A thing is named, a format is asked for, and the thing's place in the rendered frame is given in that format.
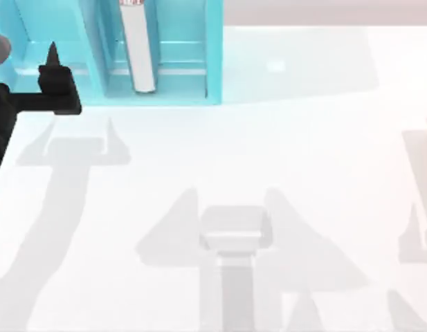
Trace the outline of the light blue rack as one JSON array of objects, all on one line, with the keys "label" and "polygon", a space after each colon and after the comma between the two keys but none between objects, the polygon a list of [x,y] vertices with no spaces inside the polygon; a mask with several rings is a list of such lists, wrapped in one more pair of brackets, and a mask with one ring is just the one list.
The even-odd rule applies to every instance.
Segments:
[{"label": "light blue rack", "polygon": [[34,93],[56,43],[85,106],[179,106],[222,100],[223,0],[154,0],[156,90],[135,91],[119,0],[0,0],[0,35],[12,50],[0,82]]}]

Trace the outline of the white book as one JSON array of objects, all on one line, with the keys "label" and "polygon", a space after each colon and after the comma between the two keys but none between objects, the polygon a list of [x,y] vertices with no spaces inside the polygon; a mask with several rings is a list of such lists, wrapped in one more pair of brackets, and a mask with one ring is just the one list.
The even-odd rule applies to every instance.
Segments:
[{"label": "white book", "polygon": [[125,43],[134,89],[156,90],[158,30],[154,0],[119,0]]}]

